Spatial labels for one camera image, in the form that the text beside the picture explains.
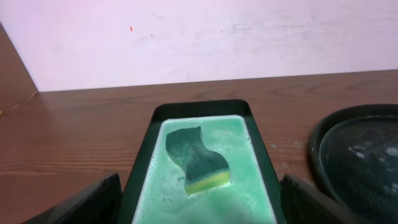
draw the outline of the yellow sponge layer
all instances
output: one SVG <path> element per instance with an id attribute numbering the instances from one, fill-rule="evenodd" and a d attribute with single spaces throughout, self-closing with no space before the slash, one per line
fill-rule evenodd
<path id="1" fill-rule="evenodd" d="M 221 186 L 228 182 L 229 182 L 229 170 L 211 175 L 193 184 L 185 185 L 185 191 L 187 194 L 190 195 L 202 190 L 207 190 L 213 187 Z"/>

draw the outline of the black plastic edge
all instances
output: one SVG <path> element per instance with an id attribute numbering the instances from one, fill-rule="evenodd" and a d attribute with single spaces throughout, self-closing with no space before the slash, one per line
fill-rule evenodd
<path id="1" fill-rule="evenodd" d="M 320 157 L 320 145 L 325 134 L 337 124 L 341 122 L 355 119 L 364 118 L 367 116 L 397 116 L 398 105 L 393 104 L 376 104 L 376 105 L 360 105 L 345 108 L 342 110 L 335 111 L 323 120 L 321 120 L 318 126 L 315 128 L 311 141 L 310 141 L 310 168 L 314 175 L 315 182 L 317 183 L 320 190 L 327 194 L 338 203 L 345 205 L 340 199 L 338 194 L 333 190 L 327 175 L 322 169 Z"/>
<path id="2" fill-rule="evenodd" d="M 118 224 L 130 224 L 134 218 L 139 196 L 144 185 L 147 168 L 155 148 L 162 122 L 167 119 L 225 115 L 239 115 L 244 118 L 275 218 L 278 223 L 285 222 L 279 199 L 280 188 L 278 178 L 251 113 L 249 104 L 244 100 L 216 100 L 169 103 L 156 107 L 124 188 Z"/>
<path id="3" fill-rule="evenodd" d="M 289 224 L 370 224 L 349 208 L 315 190 L 304 181 L 285 175 L 280 183 L 280 201 Z"/>
<path id="4" fill-rule="evenodd" d="M 25 224 L 116 223 L 122 188 L 119 174 L 113 173 L 60 202 Z"/>

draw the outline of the green scouring pad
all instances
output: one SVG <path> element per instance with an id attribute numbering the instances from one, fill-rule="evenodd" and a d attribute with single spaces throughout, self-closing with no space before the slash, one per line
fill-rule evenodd
<path id="1" fill-rule="evenodd" d="M 229 182 L 229 165 L 222 155 L 201 141 L 201 127 L 168 133 L 166 151 L 185 172 L 185 191 L 193 194 Z"/>

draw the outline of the brown wooden surface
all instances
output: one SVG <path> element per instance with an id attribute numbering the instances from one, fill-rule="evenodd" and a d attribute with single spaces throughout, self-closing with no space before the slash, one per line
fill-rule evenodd
<path id="1" fill-rule="evenodd" d="M 342 108 L 398 103 L 398 70 L 41 93 L 0 119 L 0 223 L 18 223 L 112 172 L 122 186 L 156 106 L 239 98 L 278 178 L 314 185 L 307 140 Z"/>
<path id="2" fill-rule="evenodd" d="M 0 23 L 0 116 L 37 89 Z"/>

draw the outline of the green soapy water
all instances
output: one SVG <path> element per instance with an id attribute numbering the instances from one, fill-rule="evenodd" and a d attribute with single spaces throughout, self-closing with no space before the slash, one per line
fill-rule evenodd
<path id="1" fill-rule="evenodd" d="M 228 161 L 230 182 L 187 196 L 185 173 L 167 155 L 165 140 L 172 131 L 198 126 L 206 148 Z M 164 121 L 132 223 L 276 223 L 243 118 Z"/>

